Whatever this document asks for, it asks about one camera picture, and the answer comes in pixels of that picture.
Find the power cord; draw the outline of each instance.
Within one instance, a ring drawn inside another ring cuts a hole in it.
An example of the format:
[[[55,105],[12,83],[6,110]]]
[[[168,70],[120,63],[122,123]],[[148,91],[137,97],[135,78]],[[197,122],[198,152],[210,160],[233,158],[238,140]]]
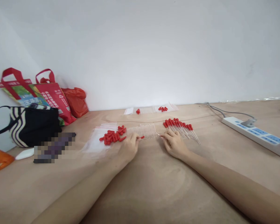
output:
[[[249,117],[252,117],[252,119],[249,119],[249,120],[244,121],[244,122],[241,123],[242,125],[244,125],[246,127],[249,127],[249,128],[253,128],[254,127],[254,123],[257,121],[257,119],[255,117],[253,117],[252,115],[246,114],[246,113],[230,112],[230,111],[222,110],[220,108],[217,108],[215,106],[210,105],[209,103],[206,103],[206,104],[204,104],[204,103],[196,103],[196,104],[202,104],[202,105],[209,106],[209,107],[213,108],[214,110],[219,111],[223,115],[224,118],[226,117],[226,115],[223,112],[231,113],[231,114],[243,114],[243,115],[247,115]]]

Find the white computer mouse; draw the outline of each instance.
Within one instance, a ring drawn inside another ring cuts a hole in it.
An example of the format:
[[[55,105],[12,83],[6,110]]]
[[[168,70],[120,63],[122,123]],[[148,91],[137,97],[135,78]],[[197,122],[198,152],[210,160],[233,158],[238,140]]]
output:
[[[16,156],[16,160],[25,159],[34,155],[34,148],[26,149]]]

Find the gray cable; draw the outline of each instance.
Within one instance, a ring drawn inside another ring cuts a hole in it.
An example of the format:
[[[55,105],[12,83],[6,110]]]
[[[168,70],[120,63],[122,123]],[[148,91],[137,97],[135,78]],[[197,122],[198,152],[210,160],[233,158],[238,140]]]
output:
[[[223,112],[226,112],[226,113],[231,113],[231,114],[244,114],[244,115],[247,115],[247,116],[252,117],[253,119],[255,119],[255,117],[253,117],[252,115],[245,114],[245,113],[241,113],[241,112],[230,112],[230,111],[225,111],[225,110],[222,110],[222,109],[217,108],[217,107],[215,107],[215,106],[212,106],[212,105],[210,105],[210,104],[203,104],[203,103],[196,103],[196,104],[206,105],[206,106],[209,106],[209,107],[213,108],[214,110],[217,109],[217,111],[219,111],[221,114],[223,114],[224,117],[226,117],[226,115],[225,115],[224,113],[222,113],[222,111],[223,111]]]

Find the red plastic bag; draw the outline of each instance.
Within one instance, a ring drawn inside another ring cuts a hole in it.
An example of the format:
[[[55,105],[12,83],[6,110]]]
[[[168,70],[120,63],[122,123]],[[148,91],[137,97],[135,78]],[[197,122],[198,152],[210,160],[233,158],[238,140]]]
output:
[[[86,93],[84,90],[75,87],[74,89],[62,89],[62,91],[68,100],[72,115],[78,118],[88,112],[88,107],[85,102]]]

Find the pile of red rubber bulbs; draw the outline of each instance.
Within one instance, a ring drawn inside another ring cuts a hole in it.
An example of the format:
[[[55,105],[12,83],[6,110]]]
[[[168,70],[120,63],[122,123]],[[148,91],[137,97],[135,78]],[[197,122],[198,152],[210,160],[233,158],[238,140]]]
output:
[[[118,126],[118,131],[115,133],[115,131],[108,130],[108,132],[104,135],[104,137],[100,138],[100,141],[104,141],[105,145],[110,145],[111,142],[122,142],[126,139],[126,136],[123,138],[120,138],[120,135],[123,135],[127,131],[127,128],[123,126]]]
[[[163,112],[163,111],[167,111],[168,108],[167,107],[159,107],[159,110],[162,110],[162,112]]]

